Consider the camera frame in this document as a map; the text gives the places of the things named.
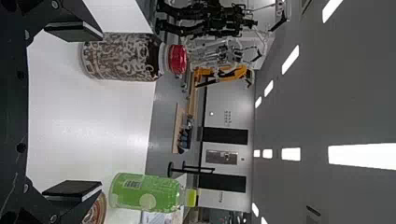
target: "yellow object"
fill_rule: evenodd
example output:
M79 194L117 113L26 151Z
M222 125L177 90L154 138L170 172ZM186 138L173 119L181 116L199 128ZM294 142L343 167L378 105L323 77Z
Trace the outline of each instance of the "yellow object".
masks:
M195 207L197 200L197 190L196 189L186 189L186 206Z
M223 73L229 73L232 72L231 66L223 66L219 70ZM247 74L248 67L245 64L239 64L236 66L234 69L234 73L232 76L229 77L221 77L219 76L219 82L223 81L234 81L237 80ZM194 76L197 78L197 81L200 82L202 77L209 77L213 76L215 72L213 71L213 68L197 68L194 70Z

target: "metal frame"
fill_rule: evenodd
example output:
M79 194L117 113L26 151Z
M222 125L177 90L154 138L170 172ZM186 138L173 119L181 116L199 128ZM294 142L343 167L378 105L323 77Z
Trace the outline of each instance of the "metal frame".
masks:
M85 22L48 32L69 42L101 40L82 0L0 1L0 223L80 223L100 192L84 202L48 201L26 176L29 75L26 48L51 22Z
M176 169L175 165L173 162L169 162L168 164L168 177L171 178L173 176L173 173L182 173L182 174L191 174L191 175L212 175L213 172L215 172L216 168L211 168L211 167L202 167L201 165L199 166L189 166L186 165L186 162L183 161L181 165L181 169Z

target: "green bottle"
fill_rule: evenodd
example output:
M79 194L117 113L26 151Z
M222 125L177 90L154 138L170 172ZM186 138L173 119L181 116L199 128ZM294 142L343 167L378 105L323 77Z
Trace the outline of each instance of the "green bottle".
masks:
M196 190L184 189L175 179L120 173L111 183L108 198L114 208L172 213L181 205L194 207Z

